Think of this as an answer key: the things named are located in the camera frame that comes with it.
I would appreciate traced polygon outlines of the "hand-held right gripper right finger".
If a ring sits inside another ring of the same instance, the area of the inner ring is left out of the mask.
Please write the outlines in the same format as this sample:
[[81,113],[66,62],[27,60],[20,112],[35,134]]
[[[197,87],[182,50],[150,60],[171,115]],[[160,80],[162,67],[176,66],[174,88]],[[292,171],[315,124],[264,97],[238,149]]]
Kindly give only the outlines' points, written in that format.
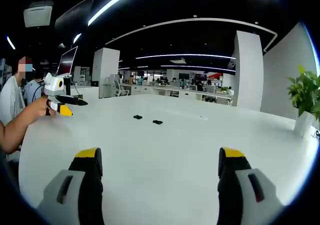
[[269,225],[283,211],[276,186],[239,150],[219,150],[218,225]]

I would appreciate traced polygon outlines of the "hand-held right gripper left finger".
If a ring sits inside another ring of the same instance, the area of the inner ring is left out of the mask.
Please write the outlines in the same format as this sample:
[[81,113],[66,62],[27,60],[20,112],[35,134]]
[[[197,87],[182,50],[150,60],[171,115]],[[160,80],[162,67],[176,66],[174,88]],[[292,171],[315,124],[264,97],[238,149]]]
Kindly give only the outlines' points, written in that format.
[[103,225],[102,176],[101,149],[81,150],[45,187],[37,211],[51,225]]

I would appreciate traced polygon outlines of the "person's left hand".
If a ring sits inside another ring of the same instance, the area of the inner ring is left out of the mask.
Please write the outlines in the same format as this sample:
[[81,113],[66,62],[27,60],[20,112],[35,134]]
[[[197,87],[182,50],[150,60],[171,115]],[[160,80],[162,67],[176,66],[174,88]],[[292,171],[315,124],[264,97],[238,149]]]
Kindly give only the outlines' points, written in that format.
[[50,107],[51,101],[47,96],[42,96],[35,101],[36,109],[39,117],[56,116],[56,111]]

